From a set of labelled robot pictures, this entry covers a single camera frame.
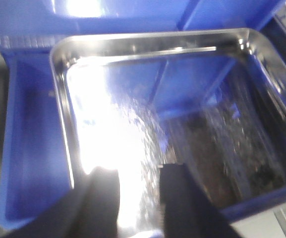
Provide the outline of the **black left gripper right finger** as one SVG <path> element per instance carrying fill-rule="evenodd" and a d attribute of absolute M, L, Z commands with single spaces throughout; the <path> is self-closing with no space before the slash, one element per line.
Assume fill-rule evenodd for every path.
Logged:
<path fill-rule="evenodd" d="M 160 168 L 160 199 L 167 238 L 239 238 L 185 164 Z"/>

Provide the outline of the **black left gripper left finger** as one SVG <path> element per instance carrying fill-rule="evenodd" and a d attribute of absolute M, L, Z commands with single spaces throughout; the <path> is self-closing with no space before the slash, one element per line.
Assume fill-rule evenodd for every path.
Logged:
<path fill-rule="evenodd" d="M 37 219 L 8 238 L 115 238 L 120 204 L 117 170 L 96 167 Z"/>

